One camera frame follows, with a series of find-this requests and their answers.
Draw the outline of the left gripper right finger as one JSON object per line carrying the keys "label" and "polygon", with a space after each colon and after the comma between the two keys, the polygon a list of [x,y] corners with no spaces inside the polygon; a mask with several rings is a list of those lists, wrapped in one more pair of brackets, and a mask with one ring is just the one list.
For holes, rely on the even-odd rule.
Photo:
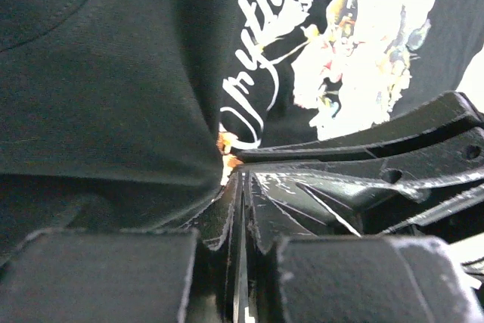
{"label": "left gripper right finger", "polygon": [[255,177],[244,190],[249,276],[260,322],[481,322],[443,240],[316,236]]}

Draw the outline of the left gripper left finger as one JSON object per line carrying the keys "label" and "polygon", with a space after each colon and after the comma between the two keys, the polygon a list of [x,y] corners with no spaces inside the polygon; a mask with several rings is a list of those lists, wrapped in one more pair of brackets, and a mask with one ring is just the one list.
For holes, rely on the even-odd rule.
{"label": "left gripper left finger", "polygon": [[1,178],[3,322],[234,322],[238,182]]}

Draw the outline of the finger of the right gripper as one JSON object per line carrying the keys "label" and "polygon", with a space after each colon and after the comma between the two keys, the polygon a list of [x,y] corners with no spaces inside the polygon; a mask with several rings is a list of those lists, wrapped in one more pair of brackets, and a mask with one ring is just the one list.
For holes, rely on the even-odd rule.
{"label": "finger of the right gripper", "polygon": [[242,167],[254,236],[473,236],[483,231],[483,130],[355,161]]}
{"label": "finger of the right gripper", "polygon": [[461,92],[446,92],[387,123],[325,141],[241,151],[244,163],[350,161],[391,157],[483,126],[483,113]]}

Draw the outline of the orange butterfly brooch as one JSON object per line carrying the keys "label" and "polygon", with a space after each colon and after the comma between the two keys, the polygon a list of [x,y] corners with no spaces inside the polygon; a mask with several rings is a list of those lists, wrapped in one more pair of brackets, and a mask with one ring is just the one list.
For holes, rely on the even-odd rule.
{"label": "orange butterfly brooch", "polygon": [[238,137],[230,132],[219,132],[216,146],[222,155],[222,177],[220,181],[221,186],[226,186],[232,170],[242,164],[242,162],[231,152],[234,143]]}

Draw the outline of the black printed t-shirt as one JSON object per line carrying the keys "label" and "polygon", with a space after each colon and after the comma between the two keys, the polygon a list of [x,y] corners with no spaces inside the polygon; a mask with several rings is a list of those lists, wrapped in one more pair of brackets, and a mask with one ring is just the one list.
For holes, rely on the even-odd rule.
{"label": "black printed t-shirt", "polygon": [[229,154],[478,98],[482,48],[483,0],[1,0],[1,253],[158,228]]}

